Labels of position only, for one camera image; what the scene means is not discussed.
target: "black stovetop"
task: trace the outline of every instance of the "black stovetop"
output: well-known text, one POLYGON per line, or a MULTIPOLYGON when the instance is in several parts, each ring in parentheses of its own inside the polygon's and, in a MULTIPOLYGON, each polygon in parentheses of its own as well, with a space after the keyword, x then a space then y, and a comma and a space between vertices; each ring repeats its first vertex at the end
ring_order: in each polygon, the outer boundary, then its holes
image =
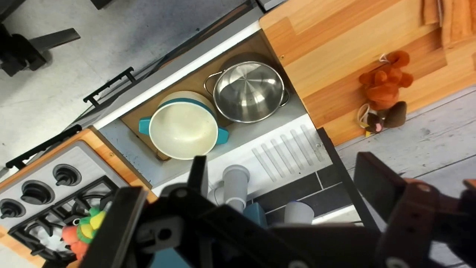
POLYGON ((58 239, 56 242, 61 242, 58 232, 61 233, 64 226, 71 226, 75 220, 89 215, 87 211, 92 205, 102 209, 113 199, 117 189, 107 175, 102 175, 58 203, 13 226, 9 235, 31 248, 31 254, 38 254, 46 260, 71 261, 75 256, 68 247, 52 248, 52 245, 44 244, 44 239, 58 239))

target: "kitchen counter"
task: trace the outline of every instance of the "kitchen counter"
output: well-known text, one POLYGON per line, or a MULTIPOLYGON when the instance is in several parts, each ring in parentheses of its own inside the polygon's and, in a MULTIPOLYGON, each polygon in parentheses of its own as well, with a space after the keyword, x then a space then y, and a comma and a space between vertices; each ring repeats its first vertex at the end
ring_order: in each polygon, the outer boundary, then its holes
MULTIPOLYGON (((61 153, 64 145, 78 136, 84 136, 89 139, 86 142, 101 154, 101 157, 111 159, 108 163, 128 180, 129 184, 142 186, 139 177, 144 177, 157 194, 166 184, 184 181, 190 162, 168 160, 162 163, 150 150, 134 139, 131 130, 125 127, 117 117, 166 89, 205 62, 212 60, 215 55, 258 32, 257 17, 260 17, 260 13, 251 10, 224 28, 224 31, 220 31, 171 60, 163 69, 159 69, 136 84, 135 89, 117 98, 110 108, 104 110, 98 117, 93 117, 92 120, 95 122, 92 122, 90 129, 84 129, 80 135, 73 136, 32 163, 28 163, 26 169, 34 168, 55 153, 61 153), (93 126, 105 136, 105 139, 102 139, 102 136, 99 138, 104 142, 98 141, 93 126)), ((232 132, 230 141, 226 145, 217 147, 208 156, 208 166, 211 166, 209 196, 214 194, 214 189, 220 186, 221 172, 230 163, 245 165, 251 171, 250 197, 257 197, 308 174, 334 165, 334 160, 325 150, 328 144, 322 144, 319 133, 315 130, 311 117, 296 95, 291 95, 288 102, 264 122, 253 124, 235 123, 230 124, 229 129, 232 132)), ((26 169, 16 172, 3 183, 15 181, 26 172, 26 169)), ((9 247, 15 248, 15 239, 9 235, 0 235, 0 238, 9 244, 9 247)), ((28 254, 28 250, 23 247, 17 245, 17 248, 22 254, 28 254)))
POLYGON ((476 40, 443 49, 438 25, 422 23, 421 0, 288 0, 260 19, 315 127, 336 144, 363 133, 357 77, 395 49, 412 56, 407 111, 476 83, 476 40))

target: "black object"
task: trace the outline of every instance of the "black object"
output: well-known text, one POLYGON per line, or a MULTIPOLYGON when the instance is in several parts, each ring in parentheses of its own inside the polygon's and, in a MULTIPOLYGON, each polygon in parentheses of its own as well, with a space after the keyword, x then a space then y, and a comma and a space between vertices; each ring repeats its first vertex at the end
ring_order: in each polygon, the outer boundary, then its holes
POLYGON ((0 60, 0 66, 9 75, 15 75, 26 66, 37 69, 46 62, 44 56, 25 37, 10 35, 3 23, 0 25, 0 60))
POLYGON ((104 89, 110 87, 111 84, 114 84, 116 81, 119 81, 123 75, 129 78, 131 84, 135 84, 136 80, 132 75, 134 68, 128 66, 126 69, 123 69, 122 72, 119 72, 116 77, 113 77, 111 80, 108 80, 107 83, 104 83, 101 87, 92 90, 92 93, 86 95, 83 98, 84 102, 90 102, 93 107, 98 107, 99 102, 93 98, 96 95, 99 95, 104 89))
MULTIPOLYGON (((352 205, 352 199, 348 196, 345 187, 342 183, 337 183, 328 189, 324 189, 321 191, 316 193, 311 193, 308 196, 302 196, 299 199, 293 199, 293 200, 299 200, 303 202, 306 205, 309 205, 313 209, 313 217, 319 217, 322 214, 327 214, 330 211, 352 205)), ((284 218, 284 209, 285 206, 282 205, 278 209, 273 209, 270 212, 266 212, 266 223, 267 226, 273 226, 273 224, 282 224, 282 218, 284 218)))
POLYGON ((53 200, 53 190, 40 181, 26 181, 22 186, 20 199, 29 203, 41 205, 53 200))
POLYGON ((0 211, 1 211, 0 218, 20 217, 22 214, 25 214, 23 205, 20 205, 15 199, 1 199, 0 200, 0 211))
POLYGON ((107 5, 111 0, 90 0, 92 4, 99 10, 107 5))
POLYGON ((47 35, 26 40, 20 34, 9 34, 6 26, 0 25, 0 60, 1 68, 15 75, 23 68, 38 69, 47 60, 41 55, 50 47, 64 44, 67 41, 77 40, 78 34, 73 29, 64 29, 47 35))
POLYGON ((119 189, 81 266, 147 266, 151 254, 166 247, 192 266, 440 266, 428 258, 431 239, 447 242, 468 264, 476 264, 476 189, 465 189, 459 199, 440 194, 430 184, 395 177, 372 153, 357 154, 355 180, 388 180, 388 187, 397 187, 385 206, 392 212, 383 233, 373 226, 264 230, 202 196, 205 156, 196 156, 187 184, 168 186, 154 203, 145 203, 141 187, 119 189), (226 257, 224 248, 239 254, 226 257))
POLYGON ((50 145, 55 145, 55 144, 62 142, 64 139, 73 136, 73 135, 74 135, 75 132, 78 132, 80 129, 81 129, 80 124, 73 124, 71 127, 59 132, 58 135, 46 139, 46 141, 41 142, 41 144, 38 144, 38 145, 26 150, 25 153, 16 156, 15 159, 10 159, 10 160, 6 162, 4 165, 6 165, 7 168, 16 166, 17 169, 20 169, 20 168, 26 166, 26 165, 23 163, 23 160, 28 160, 31 156, 34 156, 34 154, 37 154, 37 153, 40 153, 40 151, 43 151, 43 150, 47 150, 50 145))
POLYGON ((331 139, 328 138, 325 129, 319 127, 319 129, 316 129, 316 133, 321 138, 330 160, 333 162, 334 175, 337 175, 340 178, 346 193, 349 194, 349 197, 354 202, 354 206, 355 206, 363 224, 367 227, 377 229, 369 208, 366 206, 363 197, 360 196, 357 187, 354 186, 351 175, 346 172, 346 168, 345 168, 340 156, 337 154, 331 139))
POLYGON ((263 208, 263 211, 273 211, 273 209, 284 209, 284 206, 288 202, 293 202, 296 199, 300 199, 303 196, 309 196, 318 190, 322 190, 318 178, 315 174, 309 174, 306 177, 302 177, 299 180, 294 180, 291 183, 287 183, 278 189, 273 189, 270 191, 266 191, 257 197, 254 197, 254 202, 258 202, 263 208))
POLYGON ((258 7, 263 13, 267 13, 264 4, 263 4, 260 0, 255 0, 255 4, 257 4, 257 7, 258 7))
POLYGON ((31 250, 31 254, 38 254, 49 260, 44 266, 65 268, 75 258, 74 254, 71 251, 55 251, 47 248, 37 239, 35 233, 31 232, 32 226, 43 229, 47 235, 53 235, 55 227, 73 224, 74 220, 89 215, 87 209, 90 209, 92 205, 99 203, 98 206, 102 209, 105 203, 113 199, 117 189, 119 187, 107 175, 102 175, 55 205, 50 205, 10 227, 9 235, 26 245, 31 250))
POLYGON ((80 181, 80 172, 71 165, 58 165, 53 169, 56 186, 74 186, 80 181))
POLYGON ((397 127, 406 122, 406 102, 398 101, 385 111, 367 113, 366 130, 379 133, 383 127, 397 127))
POLYGON ((29 43, 40 52, 49 50, 52 47, 70 43, 80 38, 78 32, 74 28, 67 28, 62 31, 50 32, 35 38, 29 38, 29 43))
POLYGON ((0 22, 6 19, 15 8, 17 8, 25 0, 1 0, 0 1, 0 22))

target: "stainless steel bowl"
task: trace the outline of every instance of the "stainless steel bowl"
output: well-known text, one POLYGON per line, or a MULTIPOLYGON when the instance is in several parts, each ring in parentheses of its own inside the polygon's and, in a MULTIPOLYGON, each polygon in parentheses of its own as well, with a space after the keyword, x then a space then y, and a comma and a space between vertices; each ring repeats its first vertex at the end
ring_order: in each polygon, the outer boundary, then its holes
POLYGON ((211 74, 217 78, 212 99, 217 110, 229 120, 253 123, 269 117, 284 101, 284 81, 276 69, 244 60, 211 74))

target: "bowl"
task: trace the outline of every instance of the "bowl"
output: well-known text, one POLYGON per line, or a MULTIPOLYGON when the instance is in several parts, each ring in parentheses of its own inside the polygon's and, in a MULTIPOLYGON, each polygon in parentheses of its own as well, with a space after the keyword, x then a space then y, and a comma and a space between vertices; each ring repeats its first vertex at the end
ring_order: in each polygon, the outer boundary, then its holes
POLYGON ((165 96, 151 117, 139 119, 138 130, 148 135, 163 154, 181 160, 206 154, 227 139, 227 130, 214 117, 212 104, 192 90, 165 96))
POLYGON ((244 60, 217 74, 220 75, 212 89, 212 101, 229 120, 241 123, 263 120, 284 101, 282 77, 267 63, 244 60))

